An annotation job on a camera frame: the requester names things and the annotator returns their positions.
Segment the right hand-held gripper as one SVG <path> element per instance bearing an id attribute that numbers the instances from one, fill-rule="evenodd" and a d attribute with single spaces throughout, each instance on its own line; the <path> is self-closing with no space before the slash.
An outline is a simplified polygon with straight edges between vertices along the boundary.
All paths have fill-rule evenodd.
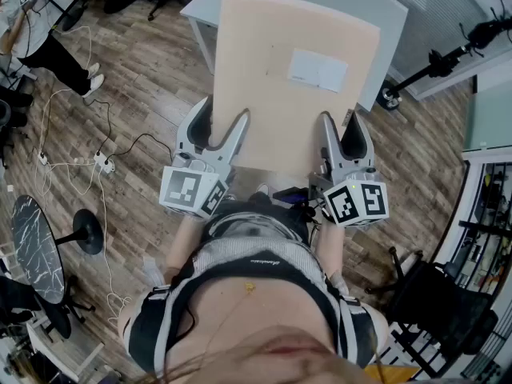
<path id="1" fill-rule="evenodd" d="M 309 199 L 318 202 L 336 226 L 366 226 L 387 219 L 387 188 L 376 170 L 374 145 L 364 121 L 354 111 L 341 140 L 327 111 L 319 122 L 321 158 L 309 175 Z"/>

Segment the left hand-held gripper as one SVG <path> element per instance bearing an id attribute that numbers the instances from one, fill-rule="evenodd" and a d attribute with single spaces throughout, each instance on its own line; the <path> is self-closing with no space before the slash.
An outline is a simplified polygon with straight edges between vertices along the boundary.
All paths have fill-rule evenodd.
<path id="1" fill-rule="evenodd" d="M 193 106 L 180 123 L 176 151 L 172 164 L 164 168 L 159 194 L 162 206 L 198 218 L 211 217 L 227 194 L 231 162 L 250 125 L 250 110 L 245 108 L 220 144 L 209 146 L 212 111 L 213 96 L 209 95 Z"/>

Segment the beige cardboard box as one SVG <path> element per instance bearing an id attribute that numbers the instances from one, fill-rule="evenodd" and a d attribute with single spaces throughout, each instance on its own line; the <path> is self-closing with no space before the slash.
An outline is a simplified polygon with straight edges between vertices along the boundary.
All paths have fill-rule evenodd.
<path id="1" fill-rule="evenodd" d="M 236 117 L 250 124 L 238 166 L 304 177 L 318 149 L 316 121 L 343 124 L 376 55 L 380 30 L 302 0 L 222 0 L 214 69 L 212 141 Z"/>

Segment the person's left forearm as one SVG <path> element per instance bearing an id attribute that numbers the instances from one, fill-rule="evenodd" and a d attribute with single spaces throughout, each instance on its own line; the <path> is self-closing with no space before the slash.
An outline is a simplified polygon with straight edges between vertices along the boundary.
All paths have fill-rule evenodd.
<path id="1" fill-rule="evenodd" d="M 165 284 L 171 284 L 172 279 L 180 272 L 189 257 L 198 248 L 205 225 L 205 219 L 190 215 L 183 217 L 166 254 L 166 265 L 163 273 Z"/>

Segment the person's right forearm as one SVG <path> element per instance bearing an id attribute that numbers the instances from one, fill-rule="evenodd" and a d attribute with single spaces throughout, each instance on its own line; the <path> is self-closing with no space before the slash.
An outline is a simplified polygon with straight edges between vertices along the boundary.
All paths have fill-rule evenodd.
<path id="1" fill-rule="evenodd" d="M 345 228 L 324 220 L 315 247 L 315 254 L 327 275 L 331 278 L 342 271 Z"/>

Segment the black coat rack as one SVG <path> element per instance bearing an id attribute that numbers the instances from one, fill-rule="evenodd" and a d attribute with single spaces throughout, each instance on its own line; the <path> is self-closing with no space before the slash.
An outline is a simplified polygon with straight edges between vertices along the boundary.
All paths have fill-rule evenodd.
<path id="1" fill-rule="evenodd" d="M 402 101 L 400 92 L 406 87 L 424 77 L 444 78 L 449 76 L 460 63 L 460 58 L 466 54 L 470 56 L 477 54 L 483 58 L 482 50 L 487 48 L 501 33 L 506 33 L 512 44 L 512 37 L 510 36 L 512 14 L 507 13 L 503 0 L 499 0 L 499 2 L 502 8 L 501 14 L 497 15 L 494 8 L 491 7 L 490 11 L 494 18 L 487 22 L 478 23 L 468 34 L 465 33 L 463 24 L 459 23 L 462 36 L 466 40 L 465 45 L 458 46 L 445 55 L 441 55 L 436 50 L 431 50 L 428 55 L 429 65 L 398 84 L 392 84 L 390 81 L 384 80 L 376 97 L 376 103 L 384 110 L 395 111 Z"/>

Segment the person's body in grey top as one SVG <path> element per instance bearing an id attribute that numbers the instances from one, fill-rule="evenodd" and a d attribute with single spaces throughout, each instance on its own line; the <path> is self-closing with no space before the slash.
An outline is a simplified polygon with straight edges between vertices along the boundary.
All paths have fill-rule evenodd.
<path id="1" fill-rule="evenodd" d="M 265 186 L 222 201 L 171 284 L 129 304 L 118 333 L 137 384 L 379 384 L 364 369 L 386 318 L 325 274 L 306 220 Z"/>

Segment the metal storage shelf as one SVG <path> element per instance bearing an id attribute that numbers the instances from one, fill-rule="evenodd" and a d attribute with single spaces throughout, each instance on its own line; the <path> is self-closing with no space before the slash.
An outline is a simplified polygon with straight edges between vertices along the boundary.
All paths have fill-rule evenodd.
<path id="1" fill-rule="evenodd" d="M 463 289 L 495 296 L 512 261 L 512 157 L 469 159 L 465 168 L 433 261 Z"/>

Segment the black marble round table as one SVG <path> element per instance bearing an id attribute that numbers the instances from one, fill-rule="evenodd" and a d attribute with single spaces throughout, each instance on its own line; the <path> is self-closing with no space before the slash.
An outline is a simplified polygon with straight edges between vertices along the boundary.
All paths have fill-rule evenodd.
<path id="1" fill-rule="evenodd" d="M 101 253 L 104 247 L 102 226 L 90 210 L 79 210 L 73 218 L 73 232 L 56 238 L 43 209 L 28 194 L 16 199 L 11 225 L 18 264 L 35 292 L 51 304 L 61 303 L 66 289 L 58 247 L 76 242 L 89 255 Z"/>

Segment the wooden board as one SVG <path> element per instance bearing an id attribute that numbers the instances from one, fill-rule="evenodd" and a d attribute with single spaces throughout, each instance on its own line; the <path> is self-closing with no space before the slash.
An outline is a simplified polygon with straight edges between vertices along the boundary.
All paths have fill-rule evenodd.
<path id="1" fill-rule="evenodd" d="M 368 365 L 364 371 L 381 384 L 403 384 L 412 379 L 420 371 L 420 368 L 416 366 L 378 366 L 373 364 Z"/>

